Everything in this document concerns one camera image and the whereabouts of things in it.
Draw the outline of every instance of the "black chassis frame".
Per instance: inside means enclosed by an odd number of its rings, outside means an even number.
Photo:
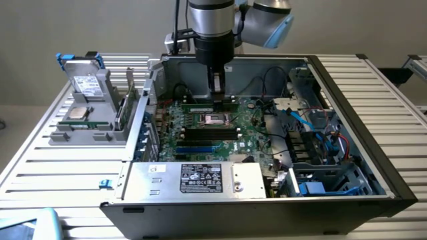
[[[269,198],[222,202],[102,202],[99,209],[130,240],[344,235],[369,219],[392,217],[417,199],[386,158],[330,75],[314,55],[244,54],[234,57],[305,58],[325,91],[393,193],[393,197],[353,199]]]

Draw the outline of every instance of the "circuit board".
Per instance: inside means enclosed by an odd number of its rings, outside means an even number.
[[[193,109],[206,109],[205,104],[182,104],[178,101],[157,110],[156,126],[160,136],[160,162],[188,162],[188,161],[233,161],[241,162],[248,156],[253,157],[260,164],[261,172],[265,176],[273,175],[270,171],[272,157],[261,152],[260,145],[268,141],[268,137],[254,130],[250,119],[261,118],[261,111],[257,110],[256,100],[249,98],[236,99],[233,106],[228,106],[226,124],[208,123],[208,114],[193,111]],[[186,129],[234,129],[238,128],[238,138],[236,140],[212,140],[212,152],[177,153],[178,142],[182,141],[181,131]],[[270,154],[270,149],[264,148],[264,152]]]

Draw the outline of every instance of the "white wall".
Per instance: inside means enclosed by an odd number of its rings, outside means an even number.
[[[294,22],[282,46],[246,45],[246,53],[364,53],[392,67],[406,54],[427,54],[425,0],[290,3]],[[173,6],[172,0],[1,0],[0,104],[50,104],[66,81],[57,52],[162,52]]]

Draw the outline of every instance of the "metal rail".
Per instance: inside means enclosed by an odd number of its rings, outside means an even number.
[[[427,236],[427,128],[424,116],[366,60],[354,55],[317,55],[349,104],[370,131],[418,203],[392,218],[374,218],[345,236],[282,237],[284,240],[412,240]],[[102,54],[110,80],[125,90],[125,68],[136,67],[136,87],[148,78],[146,54]],[[73,101],[62,89],[22,147],[0,175],[0,218],[53,207],[66,239],[124,240],[98,209],[113,190],[125,146],[50,146],[54,130]]]

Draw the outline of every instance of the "robotic arm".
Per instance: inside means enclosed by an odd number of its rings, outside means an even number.
[[[188,0],[192,29],[178,30],[165,37],[170,54],[189,50],[193,39],[194,57],[206,66],[210,98],[221,103],[225,94],[224,65],[234,57],[241,43],[273,49],[282,42],[293,16],[288,0]]]

